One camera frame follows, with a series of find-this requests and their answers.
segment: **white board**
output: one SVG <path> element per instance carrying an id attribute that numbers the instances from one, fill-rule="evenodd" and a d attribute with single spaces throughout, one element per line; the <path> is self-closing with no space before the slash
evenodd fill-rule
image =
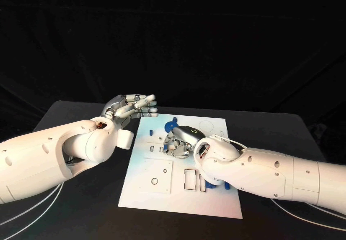
<path id="1" fill-rule="evenodd" d="M 143 118 L 118 206 L 242 219 L 238 190 L 233 187 L 226 190 L 222 185 L 215 189 L 206 189 L 206 192 L 203 192 L 205 182 L 200 181 L 200 173 L 195 167 L 193 157 L 177 159 L 160 152 L 167 136 L 164 125 L 171 122 L 173 118 L 177 118 L 179 126 L 199 129 L 208 137 L 212 134 L 225 138 L 229 137 L 226 120 L 221 118 L 166 114 L 160 114 L 156 118 Z M 196 190 L 184 189 L 186 170 L 196 171 L 192 183 Z M 157 184 L 151 183 L 154 178 L 157 178 Z"/>

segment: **robotic hand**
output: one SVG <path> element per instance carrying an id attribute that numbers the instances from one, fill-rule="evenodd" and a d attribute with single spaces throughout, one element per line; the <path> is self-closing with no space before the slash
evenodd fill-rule
<path id="1" fill-rule="evenodd" d="M 154 95 L 120 95 L 101 116 L 19 136 L 0 144 L 0 204 L 29 198 L 131 148 L 131 119 L 157 117 Z"/>
<path id="2" fill-rule="evenodd" d="M 310 161 L 283 153 L 248 148 L 205 134 L 189 126 L 176 127 L 164 154 L 179 159 L 193 155 L 205 180 L 270 199 L 304 202 L 346 215 L 346 166 Z"/>

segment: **black backdrop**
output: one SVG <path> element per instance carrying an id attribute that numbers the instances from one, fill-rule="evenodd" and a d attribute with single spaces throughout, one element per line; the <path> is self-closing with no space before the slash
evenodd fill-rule
<path id="1" fill-rule="evenodd" d="M 32 131 L 55 101 L 120 94 L 314 126 L 344 109 L 344 29 L 342 6 L 1 1 L 1 138 Z"/>

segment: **robotic arm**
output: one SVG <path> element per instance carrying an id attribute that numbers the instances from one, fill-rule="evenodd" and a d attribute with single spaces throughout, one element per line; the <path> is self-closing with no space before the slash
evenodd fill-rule
<path id="1" fill-rule="evenodd" d="M 29 198 L 131 148 L 131 119 L 157 117 L 156 96 L 120 95 L 101 116 L 19 136 L 0 144 L 0 204 Z"/>
<path id="2" fill-rule="evenodd" d="M 164 153 L 180 159 L 192 154 L 210 184 L 228 182 L 261 197 L 304 202 L 346 215 L 346 166 L 248 148 L 186 126 L 176 127 L 169 136 L 179 144 Z"/>

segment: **table surface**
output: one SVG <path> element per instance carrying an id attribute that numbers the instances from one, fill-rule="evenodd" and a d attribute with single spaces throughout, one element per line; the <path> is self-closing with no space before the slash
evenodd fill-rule
<path id="1" fill-rule="evenodd" d="M 99 116 L 104 104 L 58 101 L 35 131 Z M 228 135 L 251 148 L 324 162 L 301 118 L 293 114 L 159 107 L 161 114 L 226 119 Z M 127 130 L 138 130 L 133 120 Z M 33 226 L 13 239 L 344 239 L 346 232 L 291 217 L 270 199 L 239 191 L 244 219 L 118 207 L 131 150 L 115 149 L 110 160 L 65 183 L 59 198 Z M 0 205 L 0 223 L 27 210 L 50 191 Z M 11 223 L 0 226 L 0 239 L 26 227 L 53 198 Z M 301 218 L 346 228 L 339 218 L 300 202 L 278 201 Z"/>

